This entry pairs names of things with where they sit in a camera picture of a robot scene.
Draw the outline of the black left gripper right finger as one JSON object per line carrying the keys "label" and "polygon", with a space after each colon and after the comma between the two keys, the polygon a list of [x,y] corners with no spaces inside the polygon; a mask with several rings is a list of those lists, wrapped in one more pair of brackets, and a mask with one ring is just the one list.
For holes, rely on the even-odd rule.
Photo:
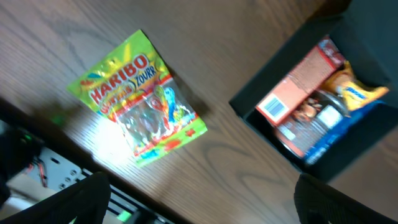
{"label": "black left gripper right finger", "polygon": [[294,204],[301,224],[397,224],[309,174],[298,178]]}

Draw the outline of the brown drink can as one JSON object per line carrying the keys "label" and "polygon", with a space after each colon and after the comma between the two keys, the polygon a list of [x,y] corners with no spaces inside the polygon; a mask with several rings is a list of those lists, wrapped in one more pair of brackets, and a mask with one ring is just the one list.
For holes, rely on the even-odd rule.
{"label": "brown drink can", "polygon": [[275,129],[279,141],[295,156],[305,157],[349,110],[336,95],[317,90]]}

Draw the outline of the blue cookie packet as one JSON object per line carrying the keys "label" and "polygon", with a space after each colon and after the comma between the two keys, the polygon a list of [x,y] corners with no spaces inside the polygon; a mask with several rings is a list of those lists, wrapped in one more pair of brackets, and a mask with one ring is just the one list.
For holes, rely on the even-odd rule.
{"label": "blue cookie packet", "polygon": [[384,104],[385,102],[376,100],[360,109],[352,111],[350,117],[345,116],[305,154],[305,165],[307,167],[314,165],[337,140],[340,140],[349,131],[350,127],[361,121],[376,106]]}

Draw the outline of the small yellow lemon snack packet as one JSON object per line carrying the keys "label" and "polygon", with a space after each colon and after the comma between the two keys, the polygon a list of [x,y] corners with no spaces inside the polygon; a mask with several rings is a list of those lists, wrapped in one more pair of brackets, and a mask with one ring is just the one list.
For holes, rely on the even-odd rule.
{"label": "small yellow lemon snack packet", "polygon": [[340,97],[349,111],[355,111],[380,99],[389,92],[388,87],[368,87],[359,82],[353,72],[351,64],[345,60],[344,68],[335,72],[327,79],[322,89]]}

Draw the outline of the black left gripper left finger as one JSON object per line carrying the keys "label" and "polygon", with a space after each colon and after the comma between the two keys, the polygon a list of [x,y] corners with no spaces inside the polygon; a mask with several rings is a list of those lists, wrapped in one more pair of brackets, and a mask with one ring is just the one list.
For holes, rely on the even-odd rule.
{"label": "black left gripper left finger", "polygon": [[106,174],[97,172],[49,198],[1,220],[3,224],[102,224],[111,196]]}

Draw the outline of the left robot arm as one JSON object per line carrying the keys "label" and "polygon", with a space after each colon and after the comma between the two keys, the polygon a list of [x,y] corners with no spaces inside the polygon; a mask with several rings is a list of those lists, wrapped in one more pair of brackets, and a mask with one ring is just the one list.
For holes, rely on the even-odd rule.
{"label": "left robot arm", "polygon": [[[7,181],[26,168],[41,149],[40,141],[17,127],[9,126],[1,133],[1,203],[11,195]],[[2,222],[99,224],[110,196],[108,177],[97,172]],[[394,222],[308,174],[302,174],[296,183],[294,204],[301,223]]]}

